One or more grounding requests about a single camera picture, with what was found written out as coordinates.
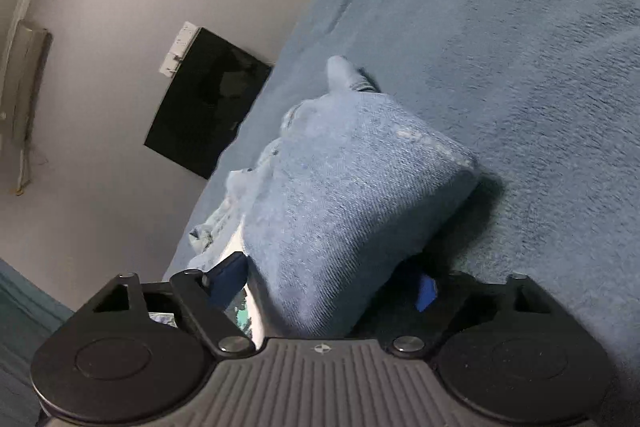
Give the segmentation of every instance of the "ribbed surface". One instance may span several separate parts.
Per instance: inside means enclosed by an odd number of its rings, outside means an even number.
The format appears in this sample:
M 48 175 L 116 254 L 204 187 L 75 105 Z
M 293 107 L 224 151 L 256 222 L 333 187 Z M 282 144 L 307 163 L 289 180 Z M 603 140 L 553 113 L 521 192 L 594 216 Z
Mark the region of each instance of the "ribbed surface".
M 331 349 L 318 353 L 314 348 Z M 186 406 L 141 427 L 504 427 L 451 399 L 428 365 L 377 341 L 271 339 L 221 363 Z M 591 423 L 580 427 L 594 427 Z M 70 427 L 53 421 L 49 427 Z

